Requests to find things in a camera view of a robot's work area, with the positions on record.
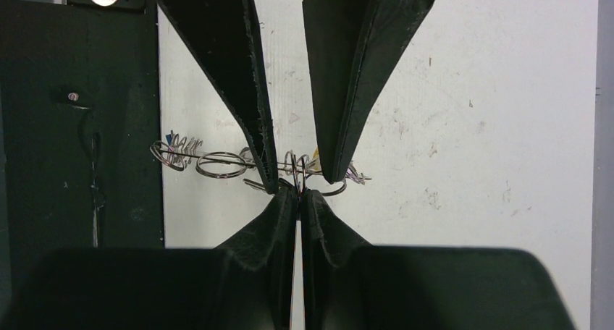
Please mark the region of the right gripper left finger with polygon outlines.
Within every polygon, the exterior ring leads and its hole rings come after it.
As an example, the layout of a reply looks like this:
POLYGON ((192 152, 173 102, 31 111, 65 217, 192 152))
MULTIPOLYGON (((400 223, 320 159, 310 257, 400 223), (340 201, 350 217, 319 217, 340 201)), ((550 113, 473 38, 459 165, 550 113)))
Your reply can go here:
POLYGON ((212 249, 64 249, 41 259, 3 329, 288 329, 297 192, 212 249))

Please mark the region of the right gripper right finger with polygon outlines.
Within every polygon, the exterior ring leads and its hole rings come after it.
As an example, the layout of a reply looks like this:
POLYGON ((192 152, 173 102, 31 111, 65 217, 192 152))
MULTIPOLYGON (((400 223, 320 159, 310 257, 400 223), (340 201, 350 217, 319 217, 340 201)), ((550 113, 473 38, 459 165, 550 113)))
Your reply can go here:
POLYGON ((545 267, 523 250, 372 245, 306 191, 307 329, 572 329, 545 267))

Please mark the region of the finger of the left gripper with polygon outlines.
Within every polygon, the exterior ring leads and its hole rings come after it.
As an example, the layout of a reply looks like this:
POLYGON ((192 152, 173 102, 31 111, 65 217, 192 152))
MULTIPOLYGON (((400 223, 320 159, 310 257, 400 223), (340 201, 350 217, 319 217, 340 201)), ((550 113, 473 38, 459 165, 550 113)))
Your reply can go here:
POLYGON ((254 0, 156 0, 243 131, 264 189, 279 188, 254 0))
POLYGON ((345 177, 366 120, 436 0, 303 0, 321 171, 345 177))

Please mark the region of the metal disc keyring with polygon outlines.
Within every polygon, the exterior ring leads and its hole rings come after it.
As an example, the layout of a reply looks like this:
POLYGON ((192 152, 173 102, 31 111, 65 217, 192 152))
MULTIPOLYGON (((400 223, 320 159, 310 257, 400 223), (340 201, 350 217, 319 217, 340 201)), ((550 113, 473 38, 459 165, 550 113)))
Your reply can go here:
MULTIPOLYGON (((157 140, 149 146, 153 157, 162 165, 177 172, 193 166, 201 176, 212 179, 232 179, 243 176, 247 171, 256 169, 256 161, 250 148, 244 147, 239 153, 229 151, 203 152, 203 141, 195 137, 180 136, 170 132, 163 140, 157 140)), ((292 150, 285 153, 284 159, 274 167, 276 175, 292 177, 292 185, 299 192, 307 188, 307 181, 314 177, 323 177, 319 151, 313 154, 297 156, 292 150)))

